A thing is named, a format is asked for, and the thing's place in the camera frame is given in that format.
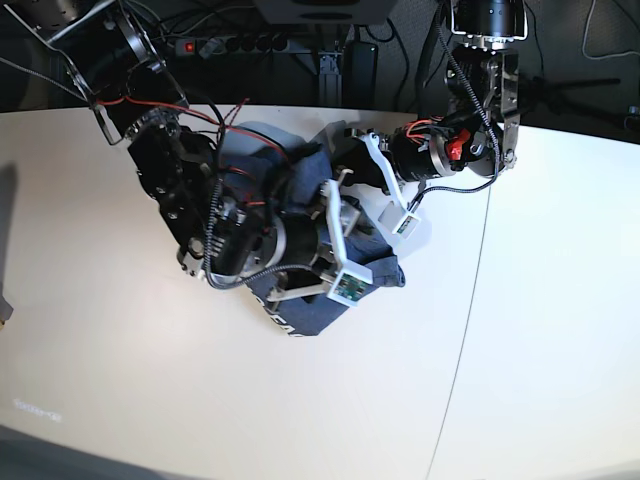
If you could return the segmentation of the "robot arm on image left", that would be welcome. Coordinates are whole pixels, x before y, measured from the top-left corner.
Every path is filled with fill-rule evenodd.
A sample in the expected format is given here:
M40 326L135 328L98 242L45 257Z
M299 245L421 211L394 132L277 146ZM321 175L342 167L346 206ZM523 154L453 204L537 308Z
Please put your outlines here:
M315 223L285 192L301 154L249 128L259 154L228 156L234 131L217 107L195 110L122 1L7 1L5 10L65 63L110 144L127 143L186 273L226 290L271 275L330 281Z

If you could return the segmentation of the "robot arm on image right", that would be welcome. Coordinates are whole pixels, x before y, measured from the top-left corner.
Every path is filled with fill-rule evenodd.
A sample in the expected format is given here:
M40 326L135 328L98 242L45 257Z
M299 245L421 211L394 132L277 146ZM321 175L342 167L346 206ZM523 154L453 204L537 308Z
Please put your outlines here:
M453 176L465 169L494 181L514 165L520 113L519 57L510 45L528 36L522 1L441 1L425 39L414 79L418 117L391 135L352 130L338 169L354 174L350 184L387 187L376 154L392 178L417 182ZM442 48L450 93L443 117L430 116L426 86L432 55Z

